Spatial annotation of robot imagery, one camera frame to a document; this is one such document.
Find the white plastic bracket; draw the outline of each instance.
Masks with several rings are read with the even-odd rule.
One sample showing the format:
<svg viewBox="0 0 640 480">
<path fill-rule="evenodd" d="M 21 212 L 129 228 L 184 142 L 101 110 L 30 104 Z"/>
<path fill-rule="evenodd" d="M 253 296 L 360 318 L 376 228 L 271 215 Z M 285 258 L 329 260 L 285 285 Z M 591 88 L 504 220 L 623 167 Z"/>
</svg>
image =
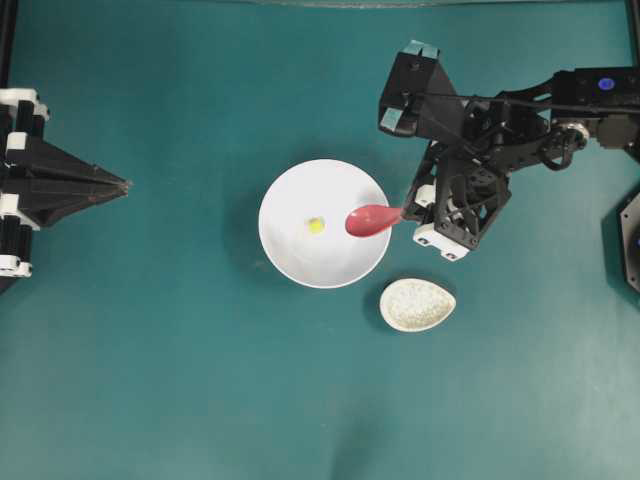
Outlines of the white plastic bracket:
<svg viewBox="0 0 640 480">
<path fill-rule="evenodd" d="M 15 118 L 18 112 L 18 103 L 21 101 L 33 103 L 33 114 L 40 115 L 49 120 L 49 108 L 38 100 L 38 92 L 33 88 L 0 88 L 0 104 L 11 107 L 9 113 Z"/>
<path fill-rule="evenodd" d="M 440 255 L 451 262 L 461 259 L 469 249 L 464 247 L 440 232 L 437 232 L 433 223 L 427 223 L 416 228 L 413 240 L 423 247 L 432 246 L 440 250 Z"/>
</svg>

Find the black mount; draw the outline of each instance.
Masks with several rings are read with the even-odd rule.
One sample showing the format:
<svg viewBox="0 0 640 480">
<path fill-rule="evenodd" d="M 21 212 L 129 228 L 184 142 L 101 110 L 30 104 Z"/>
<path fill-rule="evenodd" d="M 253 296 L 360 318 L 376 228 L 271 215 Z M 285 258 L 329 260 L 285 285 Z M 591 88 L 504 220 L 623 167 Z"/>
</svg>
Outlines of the black mount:
<svg viewBox="0 0 640 480">
<path fill-rule="evenodd" d="M 129 182 L 47 143 L 34 90 L 7 89 L 17 0 L 0 0 L 0 293 L 31 276 L 34 229 L 127 194 Z"/>
</svg>

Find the bowl rim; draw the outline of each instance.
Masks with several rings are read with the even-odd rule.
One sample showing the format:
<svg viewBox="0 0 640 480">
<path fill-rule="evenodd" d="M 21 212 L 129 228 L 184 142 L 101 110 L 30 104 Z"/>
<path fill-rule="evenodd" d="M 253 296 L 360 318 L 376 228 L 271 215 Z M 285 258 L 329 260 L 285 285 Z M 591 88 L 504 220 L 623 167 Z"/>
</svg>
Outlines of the bowl rim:
<svg viewBox="0 0 640 480">
<path fill-rule="evenodd" d="M 377 235 L 386 235 L 386 241 L 384 243 L 384 247 L 381 249 L 380 254 L 378 255 L 378 258 L 376 258 L 375 262 L 373 262 L 371 264 L 371 266 L 365 270 L 362 274 L 360 274 L 359 276 L 347 281 L 347 282 L 343 282 L 343 283 L 336 283 L 333 285 L 314 285 L 312 283 L 308 283 L 308 282 L 304 282 L 302 280 L 299 280 L 297 278 L 294 278 L 293 276 L 289 275 L 287 272 L 285 272 L 282 268 L 280 268 L 280 266 L 274 261 L 272 255 L 269 253 L 268 248 L 265 246 L 265 242 L 264 242 L 264 238 L 263 238 L 263 232 L 262 232 L 262 226 L 261 226 L 261 219 L 262 219 L 262 211 L 263 211 L 263 206 L 264 206 L 264 201 L 267 198 L 267 195 L 269 194 L 269 192 L 271 191 L 271 189 L 273 188 L 273 185 L 283 176 L 286 175 L 290 170 L 293 170 L 295 168 L 298 168 L 302 165 L 306 165 L 309 163 L 316 163 L 316 162 L 335 162 L 335 163 L 340 163 L 340 164 L 344 164 L 344 165 L 348 165 L 351 168 L 354 168 L 356 170 L 359 170 L 361 173 L 363 173 L 364 175 L 366 175 L 367 177 L 369 177 L 369 179 L 371 180 L 371 182 L 380 189 L 380 191 L 382 192 L 382 197 L 384 198 L 384 206 L 388 207 L 389 206 L 389 200 L 387 199 L 387 196 L 384 193 L 384 190 L 382 190 L 382 187 L 380 187 L 380 185 L 378 184 L 378 182 L 375 181 L 375 179 L 369 175 L 367 172 L 365 172 L 363 169 L 361 169 L 360 167 L 357 167 L 356 165 L 349 163 L 349 162 L 344 162 L 342 160 L 335 160 L 332 158 L 317 158 L 317 159 L 313 159 L 313 160 L 306 160 L 304 162 L 298 163 L 296 165 L 293 165 L 292 167 L 287 168 L 284 172 L 282 172 L 280 175 L 278 175 L 278 177 L 271 183 L 271 185 L 269 185 L 269 188 L 267 189 L 267 191 L 265 192 L 264 196 L 262 197 L 262 201 L 260 202 L 260 209 L 258 210 L 258 236 L 260 237 L 260 244 L 262 245 L 262 250 L 264 251 L 264 253 L 267 255 L 267 258 L 269 259 L 269 261 L 271 262 L 271 264 L 276 267 L 276 269 L 282 273 L 285 277 L 287 277 L 289 280 L 299 284 L 299 285 L 303 285 L 305 287 L 310 287 L 310 288 L 319 288 L 319 289 L 323 289 L 323 290 L 329 290 L 332 288 L 341 288 L 341 287 L 346 287 L 347 285 L 351 285 L 352 283 L 357 282 L 358 280 L 361 280 L 362 278 L 366 277 L 367 275 L 369 275 L 374 268 L 376 268 L 378 266 L 378 264 L 380 263 L 380 261 L 382 260 L 382 258 L 384 257 L 385 253 L 387 253 L 387 248 L 389 247 L 389 242 L 391 241 L 391 228 L 388 228 L 380 233 L 378 233 Z"/>
</svg>

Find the black cable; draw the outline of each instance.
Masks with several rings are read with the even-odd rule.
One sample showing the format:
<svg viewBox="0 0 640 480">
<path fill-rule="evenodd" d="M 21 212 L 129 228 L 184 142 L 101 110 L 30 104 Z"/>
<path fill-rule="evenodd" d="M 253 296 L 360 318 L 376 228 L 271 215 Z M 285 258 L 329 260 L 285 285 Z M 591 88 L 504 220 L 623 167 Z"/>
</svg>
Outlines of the black cable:
<svg viewBox="0 0 640 480">
<path fill-rule="evenodd" d="M 507 105 L 515 105 L 518 107 L 531 107 L 538 109 L 554 109 L 565 110 L 567 112 L 589 112 L 589 113 L 626 113 L 629 115 L 640 115 L 640 108 L 626 107 L 592 107 L 585 105 L 584 107 L 576 105 L 559 105 L 557 103 L 547 102 L 530 102 L 527 100 L 518 100 L 509 97 L 480 97 L 478 95 L 448 95 L 444 93 L 425 93 L 427 97 L 438 97 L 451 100 L 469 100 L 471 102 L 489 102 L 489 103 L 505 103 Z"/>
</svg>

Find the blue light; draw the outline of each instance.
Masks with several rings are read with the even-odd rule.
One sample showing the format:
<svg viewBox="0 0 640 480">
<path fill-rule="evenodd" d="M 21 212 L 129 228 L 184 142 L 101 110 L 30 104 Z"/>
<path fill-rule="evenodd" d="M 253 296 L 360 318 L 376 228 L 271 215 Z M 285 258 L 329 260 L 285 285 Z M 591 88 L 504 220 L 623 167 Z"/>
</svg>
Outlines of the blue light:
<svg viewBox="0 0 640 480">
<path fill-rule="evenodd" d="M 613 78 L 609 78 L 609 77 L 601 78 L 600 81 L 598 82 L 598 87 L 600 87 L 600 90 L 604 90 L 605 92 L 608 92 L 609 90 L 613 90 L 613 87 L 615 86 L 616 86 L 616 82 L 613 80 Z"/>
</svg>

